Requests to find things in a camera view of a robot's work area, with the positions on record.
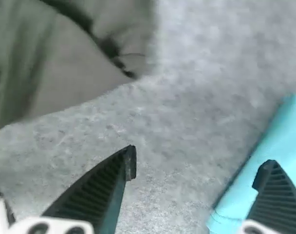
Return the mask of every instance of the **gray carpet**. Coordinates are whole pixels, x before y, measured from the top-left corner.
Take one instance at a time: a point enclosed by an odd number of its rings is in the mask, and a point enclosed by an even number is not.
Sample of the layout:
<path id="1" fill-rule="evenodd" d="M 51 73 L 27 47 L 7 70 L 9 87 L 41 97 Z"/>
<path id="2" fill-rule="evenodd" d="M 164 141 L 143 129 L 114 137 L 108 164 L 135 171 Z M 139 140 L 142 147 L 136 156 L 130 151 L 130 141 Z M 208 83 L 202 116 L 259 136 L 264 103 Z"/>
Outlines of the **gray carpet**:
<path id="1" fill-rule="evenodd" d="M 296 92 L 296 0 L 160 0 L 150 75 L 0 131 L 0 190 L 40 214 L 85 171 L 134 144 L 117 234 L 205 233 L 210 207 Z"/>

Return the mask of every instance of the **turquoise object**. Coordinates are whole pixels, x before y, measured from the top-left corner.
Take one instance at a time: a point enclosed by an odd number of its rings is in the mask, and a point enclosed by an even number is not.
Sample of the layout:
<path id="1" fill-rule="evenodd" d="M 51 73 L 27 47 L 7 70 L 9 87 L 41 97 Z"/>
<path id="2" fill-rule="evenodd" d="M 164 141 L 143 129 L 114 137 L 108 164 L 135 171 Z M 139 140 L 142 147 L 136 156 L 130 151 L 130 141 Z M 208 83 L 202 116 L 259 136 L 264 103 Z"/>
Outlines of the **turquoise object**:
<path id="1" fill-rule="evenodd" d="M 210 234 L 235 234 L 258 194 L 252 184 L 259 166 L 276 160 L 296 187 L 296 95 L 285 99 L 250 159 L 212 212 Z"/>

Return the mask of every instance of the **gray fabric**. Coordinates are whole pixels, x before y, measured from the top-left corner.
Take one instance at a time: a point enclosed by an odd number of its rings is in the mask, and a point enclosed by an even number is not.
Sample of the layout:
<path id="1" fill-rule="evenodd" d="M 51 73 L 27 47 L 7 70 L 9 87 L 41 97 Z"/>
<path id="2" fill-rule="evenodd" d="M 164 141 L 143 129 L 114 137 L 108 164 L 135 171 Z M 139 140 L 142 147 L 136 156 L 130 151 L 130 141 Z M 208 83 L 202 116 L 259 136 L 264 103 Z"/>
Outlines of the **gray fabric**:
<path id="1" fill-rule="evenodd" d="M 1 1 L 0 128 L 26 113 L 81 104 L 141 74 L 149 2 Z"/>
<path id="2" fill-rule="evenodd" d="M 134 144 L 117 234 L 203 234 L 210 206 L 296 92 L 296 0 L 161 0 L 149 76 L 0 131 L 0 190 L 38 215 Z"/>

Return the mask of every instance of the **gray floor mat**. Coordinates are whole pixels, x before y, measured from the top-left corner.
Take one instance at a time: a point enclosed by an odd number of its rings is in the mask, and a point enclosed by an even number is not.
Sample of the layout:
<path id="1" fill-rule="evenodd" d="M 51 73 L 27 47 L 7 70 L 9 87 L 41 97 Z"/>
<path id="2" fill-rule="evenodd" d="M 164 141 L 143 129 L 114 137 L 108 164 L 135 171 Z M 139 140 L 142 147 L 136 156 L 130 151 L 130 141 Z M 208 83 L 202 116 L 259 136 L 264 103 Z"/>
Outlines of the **gray floor mat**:
<path id="1" fill-rule="evenodd" d="M 134 144 L 138 177 L 116 233 L 205 233 L 211 205 L 296 92 L 296 0 L 156 4 L 151 75 L 0 131 L 0 190 L 19 218 Z"/>

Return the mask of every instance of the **gray pants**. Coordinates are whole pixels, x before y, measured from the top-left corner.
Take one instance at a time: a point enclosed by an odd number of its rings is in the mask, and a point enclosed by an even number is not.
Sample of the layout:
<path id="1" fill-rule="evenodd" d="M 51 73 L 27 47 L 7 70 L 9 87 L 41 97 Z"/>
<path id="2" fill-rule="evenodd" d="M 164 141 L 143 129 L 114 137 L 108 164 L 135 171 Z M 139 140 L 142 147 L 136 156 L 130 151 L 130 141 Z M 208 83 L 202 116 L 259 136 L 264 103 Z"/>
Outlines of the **gray pants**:
<path id="1" fill-rule="evenodd" d="M 0 1 L 0 128 L 132 81 L 150 32 L 149 0 Z"/>

